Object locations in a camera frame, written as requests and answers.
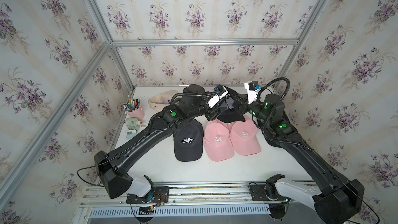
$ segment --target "embroidered logo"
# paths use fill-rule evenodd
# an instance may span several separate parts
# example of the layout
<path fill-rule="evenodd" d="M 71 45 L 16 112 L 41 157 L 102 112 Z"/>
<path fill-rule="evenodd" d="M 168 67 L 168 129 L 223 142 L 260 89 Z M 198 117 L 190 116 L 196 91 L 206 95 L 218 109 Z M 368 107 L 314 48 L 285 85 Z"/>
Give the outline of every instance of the embroidered logo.
<path fill-rule="evenodd" d="M 190 144 L 192 142 L 192 140 L 194 140 L 195 138 L 185 138 L 184 140 L 182 140 L 181 142 L 185 143 L 185 144 Z"/>

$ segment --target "pink pen holder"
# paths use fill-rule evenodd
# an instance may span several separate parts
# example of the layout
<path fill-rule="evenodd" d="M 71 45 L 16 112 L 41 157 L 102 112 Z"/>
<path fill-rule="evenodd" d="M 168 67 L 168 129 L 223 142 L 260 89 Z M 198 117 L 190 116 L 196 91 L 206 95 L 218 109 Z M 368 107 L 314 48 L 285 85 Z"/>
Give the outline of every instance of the pink pen holder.
<path fill-rule="evenodd" d="M 144 113 L 144 110 L 142 109 L 142 106 L 139 106 L 138 109 L 136 109 L 133 112 L 126 111 L 126 113 L 128 114 L 128 116 L 130 118 L 137 118 L 137 119 L 139 119 L 141 121 L 143 120 L 143 118 L 145 116 L 145 113 Z"/>

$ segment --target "robotic arm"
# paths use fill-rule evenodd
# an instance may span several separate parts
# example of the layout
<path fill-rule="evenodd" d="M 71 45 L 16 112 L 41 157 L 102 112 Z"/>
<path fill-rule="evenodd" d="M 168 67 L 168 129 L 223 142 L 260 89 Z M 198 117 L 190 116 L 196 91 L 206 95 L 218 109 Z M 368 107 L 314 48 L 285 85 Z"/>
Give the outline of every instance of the robotic arm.
<path fill-rule="evenodd" d="M 266 181 L 265 191 L 270 199 L 295 199 L 314 209 L 326 224 L 341 224 L 358 213 L 364 193 L 362 184 L 356 179 L 350 181 L 337 172 L 303 140 L 284 113 L 285 104 L 280 96 L 268 94 L 264 102 L 259 101 L 259 97 L 254 101 L 253 92 L 249 91 L 261 94 L 258 82 L 250 82 L 245 88 L 247 95 L 222 85 L 215 87 L 211 93 L 206 93 L 198 85 L 190 85 L 183 93 L 176 94 L 169 106 L 152 116 L 145 130 L 109 153 L 98 152 L 94 156 L 97 173 L 110 198 L 128 192 L 151 199 L 154 192 L 150 179 L 129 175 L 129 169 L 158 142 L 193 118 L 205 115 L 209 121 L 214 120 L 222 112 L 220 106 L 224 100 L 232 97 L 236 111 L 241 115 L 249 112 L 255 117 L 266 141 L 289 152 L 319 187 L 319 190 L 309 188 L 278 174 Z"/>

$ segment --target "vent grille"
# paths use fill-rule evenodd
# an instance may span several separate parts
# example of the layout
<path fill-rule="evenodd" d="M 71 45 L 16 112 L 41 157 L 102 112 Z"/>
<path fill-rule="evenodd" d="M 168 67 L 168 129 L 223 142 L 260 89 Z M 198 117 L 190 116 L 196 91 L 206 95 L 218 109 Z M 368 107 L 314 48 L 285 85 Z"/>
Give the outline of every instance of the vent grille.
<path fill-rule="evenodd" d="M 242 215 L 270 214 L 268 204 L 224 204 L 224 205 L 193 205 L 193 206 L 162 206 L 152 214 L 139 214 L 139 207 L 132 207 L 137 217 L 176 217 L 176 216 L 210 216 L 210 215 Z M 95 207 L 91 218 L 133 217 L 128 207 Z"/>

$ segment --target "pink baseball cap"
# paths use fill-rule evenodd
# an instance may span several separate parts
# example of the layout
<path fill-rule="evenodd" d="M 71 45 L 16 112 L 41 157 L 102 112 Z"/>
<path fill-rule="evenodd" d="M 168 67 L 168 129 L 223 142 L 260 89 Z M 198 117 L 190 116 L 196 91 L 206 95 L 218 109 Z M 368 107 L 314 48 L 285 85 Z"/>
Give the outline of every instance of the pink baseball cap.
<path fill-rule="evenodd" d="M 246 121 L 237 121 L 231 129 L 229 137 L 236 152 L 242 156 L 248 156 L 261 152 L 256 133 L 257 127 L 247 116 Z"/>
<path fill-rule="evenodd" d="M 206 125 L 203 146 L 207 156 L 218 162 L 234 156 L 235 151 L 226 127 L 216 121 L 209 121 Z"/>
<path fill-rule="evenodd" d="M 222 122 L 222 121 L 219 120 L 219 119 L 215 119 L 214 121 L 216 121 L 217 123 L 220 123 L 220 124 L 222 124 L 223 126 L 225 126 L 225 127 L 228 129 L 228 131 L 231 131 L 232 126 L 236 123 L 236 121 L 235 121 L 235 122 L 232 122 L 232 123 L 224 123 L 224 122 Z"/>

